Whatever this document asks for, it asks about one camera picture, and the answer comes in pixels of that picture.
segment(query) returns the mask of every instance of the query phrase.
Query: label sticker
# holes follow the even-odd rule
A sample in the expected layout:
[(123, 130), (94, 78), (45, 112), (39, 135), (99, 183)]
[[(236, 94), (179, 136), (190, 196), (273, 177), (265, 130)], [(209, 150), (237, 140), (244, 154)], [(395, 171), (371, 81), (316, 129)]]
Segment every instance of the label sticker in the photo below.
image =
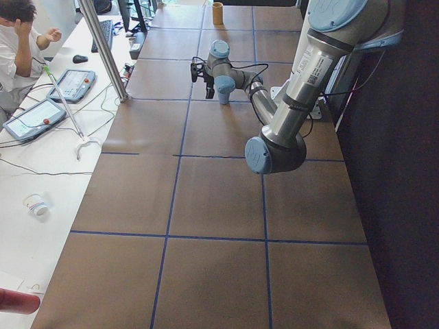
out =
[[(297, 72), (299, 73), (299, 75), (302, 75), (303, 71), (307, 67), (309, 60), (311, 59), (311, 55), (312, 47), (308, 46), (297, 68)], [(312, 70), (309, 70), (311, 71), (311, 73), (306, 79), (306, 84), (309, 84), (311, 86), (318, 86), (326, 75), (329, 67), (332, 64), (332, 61), (333, 60), (328, 57), (319, 55), (316, 64), (313, 66)]]

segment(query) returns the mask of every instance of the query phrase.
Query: cardboard tube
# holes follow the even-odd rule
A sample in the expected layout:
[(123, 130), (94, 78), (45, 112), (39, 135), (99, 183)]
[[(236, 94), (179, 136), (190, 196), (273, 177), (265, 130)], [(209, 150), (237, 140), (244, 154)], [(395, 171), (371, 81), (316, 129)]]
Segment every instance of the cardboard tube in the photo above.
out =
[(212, 4), (212, 19), (214, 25), (223, 25), (222, 21), (222, 3), (221, 2), (214, 2)]
[(38, 296), (0, 288), (0, 312), (31, 314), (38, 307)]

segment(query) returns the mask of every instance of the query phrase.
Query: small robot arm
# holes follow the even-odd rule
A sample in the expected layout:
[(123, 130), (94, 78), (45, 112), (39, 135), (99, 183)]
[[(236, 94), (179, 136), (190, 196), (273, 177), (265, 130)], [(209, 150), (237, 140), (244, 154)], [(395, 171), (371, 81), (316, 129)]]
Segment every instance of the small robot arm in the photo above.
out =
[(311, 0), (292, 73), (278, 106), (259, 74), (233, 68), (230, 49), (222, 40), (213, 42), (206, 62), (192, 63), (192, 80), (196, 81), (195, 75), (212, 77), (220, 103), (227, 103), (235, 89), (246, 92), (264, 124), (245, 147), (246, 162), (255, 173), (297, 169), (307, 153), (299, 129), (339, 59), (353, 51), (399, 43), (404, 9), (404, 0)]

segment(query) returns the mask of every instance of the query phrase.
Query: white paper cup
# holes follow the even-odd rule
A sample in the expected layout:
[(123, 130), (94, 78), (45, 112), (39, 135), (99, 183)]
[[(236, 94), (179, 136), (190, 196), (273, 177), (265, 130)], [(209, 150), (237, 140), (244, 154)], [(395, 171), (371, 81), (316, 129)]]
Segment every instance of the white paper cup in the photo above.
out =
[(49, 210), (47, 204), (38, 194), (32, 194), (25, 198), (23, 204), (36, 216), (41, 216)]

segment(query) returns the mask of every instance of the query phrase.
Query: paper cup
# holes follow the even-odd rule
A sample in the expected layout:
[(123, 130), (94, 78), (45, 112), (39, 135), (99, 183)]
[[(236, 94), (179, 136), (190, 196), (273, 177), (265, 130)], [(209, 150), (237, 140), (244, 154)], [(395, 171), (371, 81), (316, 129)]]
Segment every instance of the paper cup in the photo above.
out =
[(25, 198), (23, 204), (36, 216), (41, 216), (49, 210), (47, 204), (38, 194), (32, 194)]
[(228, 104), (229, 98), (230, 98), (230, 93), (227, 93), (227, 94), (218, 93), (219, 103), (222, 105)]
[(222, 21), (222, 3), (221, 2), (214, 2), (212, 4), (212, 19), (214, 25), (223, 25)]

